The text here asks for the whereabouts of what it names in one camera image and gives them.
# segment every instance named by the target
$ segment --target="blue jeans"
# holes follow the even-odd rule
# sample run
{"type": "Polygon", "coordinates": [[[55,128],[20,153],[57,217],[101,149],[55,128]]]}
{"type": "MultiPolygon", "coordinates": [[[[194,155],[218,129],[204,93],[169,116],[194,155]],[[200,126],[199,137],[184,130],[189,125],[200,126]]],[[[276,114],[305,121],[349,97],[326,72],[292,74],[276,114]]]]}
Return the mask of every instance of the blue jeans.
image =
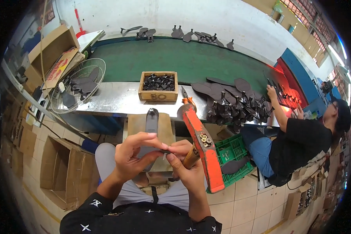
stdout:
{"type": "Polygon", "coordinates": [[[244,126],[241,128],[240,134],[259,171],[265,177],[271,177],[274,174],[269,162],[271,140],[254,126],[244,126]]]}

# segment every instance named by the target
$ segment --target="white wire basket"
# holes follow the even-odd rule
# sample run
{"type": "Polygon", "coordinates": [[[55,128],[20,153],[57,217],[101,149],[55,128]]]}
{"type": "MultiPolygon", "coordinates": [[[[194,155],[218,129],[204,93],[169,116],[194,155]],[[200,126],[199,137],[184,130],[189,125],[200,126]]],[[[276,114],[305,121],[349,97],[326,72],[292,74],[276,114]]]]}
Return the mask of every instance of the white wire basket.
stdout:
{"type": "Polygon", "coordinates": [[[66,114],[69,112],[72,112],[73,110],[77,109],[77,107],[82,104],[82,103],[87,103],[88,100],[95,94],[95,92],[98,90],[99,85],[104,79],[104,74],[105,74],[105,62],[103,59],[98,59],[98,58],[93,58],[93,59],[87,59],[78,64],[75,68],[70,70],[62,79],[60,79],[59,82],[63,82],[65,85],[65,91],[68,92],[69,94],[72,94],[75,98],[75,104],[68,108],[63,104],[62,101],[62,95],[60,88],[58,85],[56,86],[55,90],[52,93],[51,97],[51,108],[52,110],[57,113],[57,114],[66,114]],[[74,78],[84,78],[88,77],[90,73],[94,70],[94,68],[98,67],[99,72],[98,76],[94,80],[94,82],[97,84],[96,88],[83,100],[80,100],[81,94],[73,94],[73,91],[71,91],[71,79],[74,78]]]}

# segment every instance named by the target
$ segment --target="black cap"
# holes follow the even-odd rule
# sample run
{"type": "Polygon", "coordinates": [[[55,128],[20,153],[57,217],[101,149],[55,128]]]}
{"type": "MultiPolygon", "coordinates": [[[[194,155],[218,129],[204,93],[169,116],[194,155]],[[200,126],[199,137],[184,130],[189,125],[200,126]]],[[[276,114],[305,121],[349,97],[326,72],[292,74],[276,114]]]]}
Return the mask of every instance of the black cap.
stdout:
{"type": "Polygon", "coordinates": [[[331,101],[336,101],[338,107],[338,119],[335,123],[336,130],[348,132],[351,128],[351,110],[348,103],[345,100],[337,99],[334,96],[331,97],[331,101]]]}

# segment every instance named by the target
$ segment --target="hammer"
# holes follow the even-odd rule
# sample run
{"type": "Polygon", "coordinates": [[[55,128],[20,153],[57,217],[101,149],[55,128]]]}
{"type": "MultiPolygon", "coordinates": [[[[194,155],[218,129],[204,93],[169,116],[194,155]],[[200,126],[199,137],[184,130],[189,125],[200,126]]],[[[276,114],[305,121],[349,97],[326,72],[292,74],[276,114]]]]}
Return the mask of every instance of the hammer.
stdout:
{"type": "Polygon", "coordinates": [[[190,103],[178,109],[177,116],[181,118],[194,141],[192,149],[182,162],[184,167],[190,169],[199,158],[203,164],[208,189],[216,193],[225,189],[222,179],[220,163],[218,162],[216,148],[210,134],[196,115],[196,107],[190,103]]]}

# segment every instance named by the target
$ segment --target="blue machine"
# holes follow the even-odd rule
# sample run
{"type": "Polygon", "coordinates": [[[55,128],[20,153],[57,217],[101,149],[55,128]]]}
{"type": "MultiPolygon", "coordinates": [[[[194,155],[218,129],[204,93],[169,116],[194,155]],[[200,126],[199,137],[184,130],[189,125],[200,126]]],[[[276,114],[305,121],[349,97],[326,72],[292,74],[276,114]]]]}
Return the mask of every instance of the blue machine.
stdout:
{"type": "MultiPolygon", "coordinates": [[[[296,78],[309,103],[304,108],[304,112],[310,110],[312,113],[317,113],[317,118],[321,117],[330,101],[330,94],[325,95],[323,93],[321,83],[319,82],[320,79],[316,78],[309,68],[290,49],[287,48],[283,52],[281,59],[296,78]]],[[[332,94],[334,97],[340,98],[337,87],[332,89],[332,94]]]]}

